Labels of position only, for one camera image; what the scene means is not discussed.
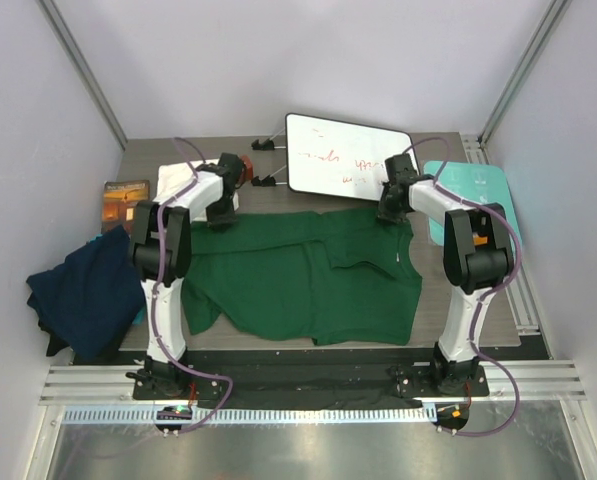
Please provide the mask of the green t-shirt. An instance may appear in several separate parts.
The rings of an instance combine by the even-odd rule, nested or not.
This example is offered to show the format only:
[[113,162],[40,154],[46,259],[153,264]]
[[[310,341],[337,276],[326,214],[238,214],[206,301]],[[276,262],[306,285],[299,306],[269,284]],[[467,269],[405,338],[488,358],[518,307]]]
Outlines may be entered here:
[[220,316],[265,340],[405,345],[422,291],[410,222],[373,209],[244,214],[217,231],[191,230],[181,301],[197,335]]

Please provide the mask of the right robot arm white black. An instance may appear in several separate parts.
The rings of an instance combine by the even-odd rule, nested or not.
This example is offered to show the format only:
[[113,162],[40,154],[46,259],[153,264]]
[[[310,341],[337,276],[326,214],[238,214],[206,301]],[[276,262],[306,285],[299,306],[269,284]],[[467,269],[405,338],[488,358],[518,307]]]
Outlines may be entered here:
[[457,396],[477,377],[482,325],[491,299],[518,272],[521,243],[502,205],[451,192],[436,175],[418,173],[409,154],[387,158],[385,169],[377,218],[396,223],[419,212],[443,227],[443,268],[453,290],[429,380],[438,393]]

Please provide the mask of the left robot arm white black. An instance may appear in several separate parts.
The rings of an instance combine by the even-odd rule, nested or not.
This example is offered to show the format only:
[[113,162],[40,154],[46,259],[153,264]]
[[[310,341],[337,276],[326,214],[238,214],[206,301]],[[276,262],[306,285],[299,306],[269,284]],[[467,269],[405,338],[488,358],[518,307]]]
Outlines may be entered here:
[[194,220],[224,230],[236,223],[234,196],[244,180],[242,158],[223,153],[218,160],[161,169],[155,198],[137,204],[129,260],[145,295],[149,343],[144,366],[130,377],[134,395],[178,399],[193,375],[181,365],[187,345],[182,329],[182,283],[191,265]]

